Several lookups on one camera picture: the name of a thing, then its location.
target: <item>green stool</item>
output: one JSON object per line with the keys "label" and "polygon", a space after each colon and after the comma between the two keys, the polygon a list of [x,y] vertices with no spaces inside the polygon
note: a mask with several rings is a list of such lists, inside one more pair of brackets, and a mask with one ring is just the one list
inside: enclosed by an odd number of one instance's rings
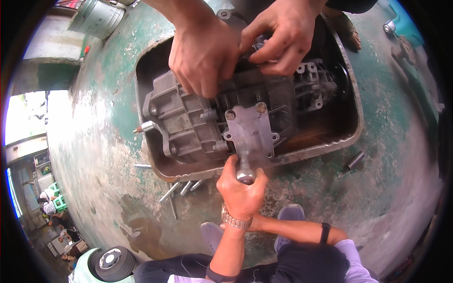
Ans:
{"label": "green stool", "polygon": [[53,200],[53,205],[55,205],[55,209],[58,212],[62,212],[67,207],[66,203],[63,201],[62,195]]}
{"label": "green stool", "polygon": [[58,195],[60,194],[60,189],[57,188],[57,182],[53,183],[48,188],[53,190],[53,196],[54,197],[58,197]]}

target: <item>tire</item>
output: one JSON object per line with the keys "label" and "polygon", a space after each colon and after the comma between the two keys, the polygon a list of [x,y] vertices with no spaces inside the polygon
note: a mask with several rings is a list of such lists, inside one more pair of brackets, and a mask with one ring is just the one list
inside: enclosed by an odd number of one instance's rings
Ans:
{"label": "tire", "polygon": [[128,249],[123,246],[116,246],[108,249],[106,253],[112,249],[119,249],[121,251],[121,256],[119,256],[116,264],[109,269],[102,269],[100,266],[102,257],[100,257],[95,266],[97,275],[105,282],[117,282],[125,279],[131,275],[135,266],[135,258]]}

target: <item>watch band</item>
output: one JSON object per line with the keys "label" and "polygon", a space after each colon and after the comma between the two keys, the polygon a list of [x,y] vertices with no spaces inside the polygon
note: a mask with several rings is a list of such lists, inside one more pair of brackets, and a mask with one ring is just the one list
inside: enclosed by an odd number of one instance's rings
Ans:
{"label": "watch band", "polygon": [[215,273],[214,271],[211,270],[210,265],[207,266],[206,275],[211,280],[213,280],[215,283],[234,281],[237,277],[237,275],[236,276],[223,276],[218,273]]}
{"label": "watch band", "polygon": [[329,237],[330,224],[323,222],[323,223],[321,223],[321,225],[323,226],[323,231],[321,232],[321,240],[319,242],[321,244],[326,244],[327,238]]}
{"label": "watch band", "polygon": [[253,218],[247,221],[244,220],[239,220],[234,217],[232,217],[228,213],[227,206],[225,203],[222,203],[222,222],[228,223],[229,225],[239,228],[239,229],[244,229],[247,230],[250,225],[252,224]]}

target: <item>silver wristwatch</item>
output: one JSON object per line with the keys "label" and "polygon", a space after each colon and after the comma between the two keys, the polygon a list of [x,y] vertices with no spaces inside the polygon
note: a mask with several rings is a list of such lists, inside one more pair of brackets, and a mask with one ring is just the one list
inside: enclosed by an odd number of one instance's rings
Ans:
{"label": "silver wristwatch", "polygon": [[228,223],[229,225],[236,227],[236,228],[247,230],[250,227],[250,225],[252,224],[252,221],[253,221],[253,218],[250,220],[244,221],[244,220],[238,220],[238,219],[232,217],[228,213],[228,209],[227,209],[227,206],[225,205],[225,203],[222,203],[222,222]]}

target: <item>black wristband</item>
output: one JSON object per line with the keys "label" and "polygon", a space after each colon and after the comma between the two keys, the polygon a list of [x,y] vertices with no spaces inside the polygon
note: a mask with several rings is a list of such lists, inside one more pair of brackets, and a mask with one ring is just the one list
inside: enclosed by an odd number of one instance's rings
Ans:
{"label": "black wristband", "polygon": [[327,238],[329,237],[330,224],[323,222],[323,223],[321,223],[321,225],[323,226],[323,231],[321,232],[320,243],[325,244],[325,243],[327,243]]}
{"label": "black wristband", "polygon": [[237,277],[237,275],[236,276],[223,276],[218,273],[215,273],[214,271],[211,270],[210,265],[207,266],[206,275],[211,280],[213,280],[215,283],[234,281]]}

